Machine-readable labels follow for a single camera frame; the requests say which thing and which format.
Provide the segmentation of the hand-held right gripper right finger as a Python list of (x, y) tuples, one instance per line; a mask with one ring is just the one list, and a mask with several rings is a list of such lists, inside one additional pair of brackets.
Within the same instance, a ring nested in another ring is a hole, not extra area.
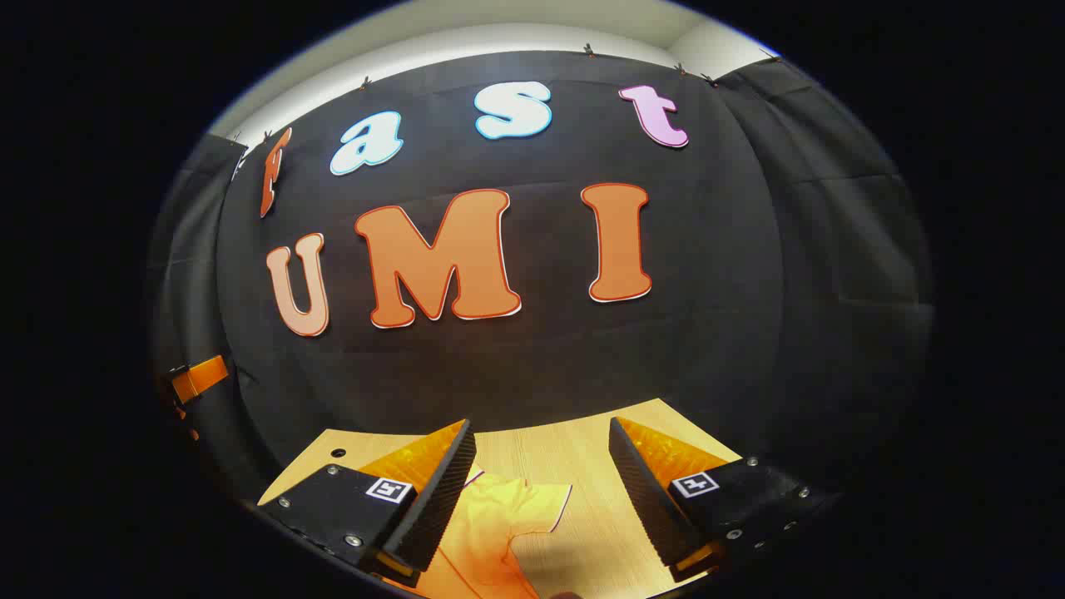
[(608, 448), (649, 541), (676, 582), (727, 577), (835, 507), (841, 493), (767, 458), (725, 460), (613, 417)]

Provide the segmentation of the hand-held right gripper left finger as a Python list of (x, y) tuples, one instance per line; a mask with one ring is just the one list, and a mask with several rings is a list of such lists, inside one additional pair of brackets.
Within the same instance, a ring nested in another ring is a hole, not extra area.
[(476, 452), (465, 418), (424, 436), (327, 430), (275, 477), (259, 509), (339, 564), (415, 587)]

